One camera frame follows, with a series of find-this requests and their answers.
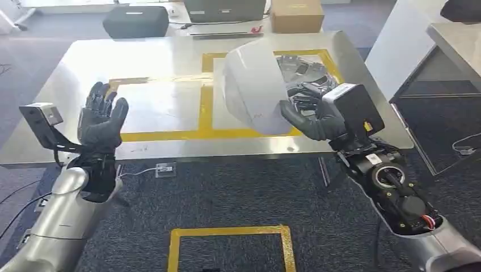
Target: desk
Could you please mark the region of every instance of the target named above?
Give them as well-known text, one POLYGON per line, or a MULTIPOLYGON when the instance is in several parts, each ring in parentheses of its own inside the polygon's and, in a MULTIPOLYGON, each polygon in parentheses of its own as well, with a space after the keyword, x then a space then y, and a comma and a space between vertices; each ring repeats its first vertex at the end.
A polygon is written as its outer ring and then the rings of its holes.
MULTIPOLYGON (((120 3, 131 3, 132 1, 124 0, 120 3)), ((190 23, 191 19, 184 3, 181 2, 163 2, 163 3, 131 3, 130 6, 162 6, 167 10, 175 9, 178 12, 177 17, 170 17, 171 24, 167 29, 166 36, 189 36, 193 33, 233 33, 233 32, 250 32, 252 27, 262 27, 262 33, 272 33, 271 20, 264 16, 261 21, 244 22, 237 24, 219 24, 219 25, 193 25, 188 29, 180 29, 182 24, 176 23, 190 23)), ((264 13, 267 13, 271 6, 271 1, 267 0, 265 3, 264 13)))
POLYGON ((437 23, 428 35, 471 83, 481 91, 481 23, 437 23))
POLYGON ((426 33, 447 0, 398 0, 379 33, 366 65, 387 100, 420 67, 436 44, 426 33))
MULTIPOLYGON (((328 53, 322 61, 337 69, 340 80, 366 86, 386 124, 377 136, 400 148, 413 147, 400 119, 344 33, 266 35, 266 38, 275 50, 328 53)), ((266 137, 245 132, 246 127, 227 112, 216 76, 222 70, 223 54, 254 39, 166 37, 77 41, 34 101, 55 103, 65 120, 56 127, 75 141, 78 113, 90 87, 99 80, 110 81, 116 86, 118 97, 126 97, 130 104, 122 130, 124 143, 116 151, 117 160, 192 160, 244 155, 276 158, 332 152, 326 141, 313 141, 296 133, 266 137), (206 107, 211 112, 210 120, 199 118, 205 114, 206 107), (189 132, 209 126, 231 132, 206 137, 189 132), (237 135, 233 130, 244 133, 237 135)), ((65 158, 66 154, 60 154, 60 160, 65 158)), ((7 167, 33 167, 51 162, 53 152, 40 146, 25 120, 21 120, 0 151, 0 164, 7 167)))

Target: yellow tape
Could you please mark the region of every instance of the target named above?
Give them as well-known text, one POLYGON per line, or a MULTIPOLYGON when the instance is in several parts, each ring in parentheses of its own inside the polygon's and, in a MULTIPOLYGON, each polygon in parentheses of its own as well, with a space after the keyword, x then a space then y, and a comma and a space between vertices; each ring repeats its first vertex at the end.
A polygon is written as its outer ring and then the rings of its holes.
MULTIPOLYGON (((344 79, 339 73, 336 65, 332 61, 329 53, 325 49, 312 50, 279 50, 274 51, 275 55, 297 55, 297 56, 315 56, 318 55, 322 63, 326 66, 331 75, 334 76, 338 83, 343 83, 344 79)), ((110 91, 117 91, 119 85, 123 84, 143 84, 147 82, 171 81, 171 82, 191 82, 201 81, 200 110, 199 110, 199 128, 198 130, 183 131, 156 131, 156 132, 140 132, 140 133, 122 133, 121 137, 124 142, 141 142, 141 141, 169 141, 169 140, 188 140, 188 139, 237 139, 237 138, 261 138, 261 137, 284 137, 284 136, 300 136, 302 133, 293 128, 288 134, 283 135, 263 135, 251 129, 213 129, 213 107, 214 107, 214 89, 212 86, 214 73, 214 59, 225 58, 227 53, 208 53, 202 55, 202 74, 201 75, 185 75, 172 76, 165 78, 126 78, 110 80, 110 91)))
POLYGON ((208 53, 202 55, 202 73, 214 72, 214 59, 225 58, 227 53, 208 53))
POLYGON ((208 133, 212 130, 214 109, 214 87, 202 86, 200 89, 199 131, 208 133))
POLYGON ((280 234, 282 253, 286 272, 296 272, 296 261, 292 248, 290 229, 287 226, 262 226, 262 227, 231 227, 231 228, 190 228, 173 229, 170 235, 167 272, 179 270, 179 248, 182 236, 215 236, 215 235, 258 235, 280 234))

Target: red wire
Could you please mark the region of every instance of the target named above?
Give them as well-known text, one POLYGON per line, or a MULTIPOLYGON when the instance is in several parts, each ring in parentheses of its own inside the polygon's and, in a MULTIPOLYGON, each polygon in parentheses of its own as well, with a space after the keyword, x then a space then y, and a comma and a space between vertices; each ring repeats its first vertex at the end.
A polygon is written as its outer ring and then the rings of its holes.
POLYGON ((429 230, 431 230, 431 231, 434 230, 435 225, 429 217, 427 217, 426 215, 422 215, 421 218, 423 218, 424 221, 426 221, 426 223, 428 223, 429 230))

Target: black cable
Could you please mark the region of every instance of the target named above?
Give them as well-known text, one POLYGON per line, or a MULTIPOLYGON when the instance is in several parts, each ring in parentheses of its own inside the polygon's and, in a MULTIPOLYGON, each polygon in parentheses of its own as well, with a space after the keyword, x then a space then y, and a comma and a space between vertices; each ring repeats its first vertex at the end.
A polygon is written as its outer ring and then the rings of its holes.
POLYGON ((51 195, 52 192, 50 193, 47 193, 47 194, 44 194, 44 195, 41 195, 39 197, 36 197, 32 200, 30 200, 25 206, 23 206, 23 208, 16 214, 16 216, 13 217, 13 219, 10 221, 10 223, 7 225, 7 227, 5 228, 5 230, 2 232, 2 234, 0 234, 0 240, 3 238, 3 236, 5 235, 5 233, 7 233, 7 231, 9 230, 9 228, 12 226, 12 224, 15 222, 15 220, 20 216, 20 214, 22 214, 22 212, 30 205, 32 205, 33 203, 37 202, 39 199, 42 199, 46 196, 49 196, 51 195))
MULTIPOLYGON (((378 217, 377 223, 376 223, 376 229, 375 229, 375 237, 374 237, 374 242, 373 242, 373 265, 375 269, 380 269, 382 270, 382 267, 379 265, 379 242, 381 239, 379 238, 380 232, 381 232, 381 225, 382 225, 382 220, 381 217, 378 217)), ((391 243, 391 241, 387 242, 389 249, 392 251, 393 255, 398 259, 400 262, 404 263, 407 266, 412 266, 411 263, 405 259, 402 259, 400 257, 400 254, 396 250, 394 250, 394 245, 391 243)))
POLYGON ((64 164, 60 162, 60 159, 58 158, 58 149, 55 147, 53 150, 53 159, 55 160, 55 163, 58 165, 58 167, 62 168, 64 164))
POLYGON ((374 237, 374 244, 373 244, 373 266, 375 269, 381 269, 379 266, 379 232, 381 230, 382 220, 381 217, 378 217, 376 228, 375 228, 375 237, 374 237))
POLYGON ((396 258, 403 262, 405 265, 407 266, 411 266, 411 263, 405 259, 401 259, 401 257, 399 256, 400 254, 398 254, 395 250, 394 250, 394 245, 391 243, 391 242, 387 242, 387 244, 389 245, 389 249, 391 249, 391 251, 393 252, 394 256, 396 256, 396 258))
POLYGON ((27 185, 24 185, 24 186, 18 188, 17 190, 13 191, 11 194, 7 195, 7 197, 5 197, 4 199, 2 199, 2 200, 0 201, 0 205, 3 204, 5 201, 7 201, 7 199, 9 199, 10 197, 12 197, 14 194, 16 194, 18 191, 20 191, 20 190, 22 190, 22 189, 24 189, 24 188, 26 188, 26 187, 29 187, 30 185, 35 184, 35 183, 37 183, 37 182, 40 182, 40 180, 37 180, 37 181, 34 181, 34 182, 29 183, 29 184, 27 184, 27 185))

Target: cardboard box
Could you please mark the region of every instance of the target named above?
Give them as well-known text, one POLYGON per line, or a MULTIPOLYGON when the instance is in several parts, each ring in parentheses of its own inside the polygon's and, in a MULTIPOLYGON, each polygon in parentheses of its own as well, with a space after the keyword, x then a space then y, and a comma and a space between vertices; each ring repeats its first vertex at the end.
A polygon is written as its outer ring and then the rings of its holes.
POLYGON ((272 0, 272 32, 318 33, 323 19, 319 0, 272 0))

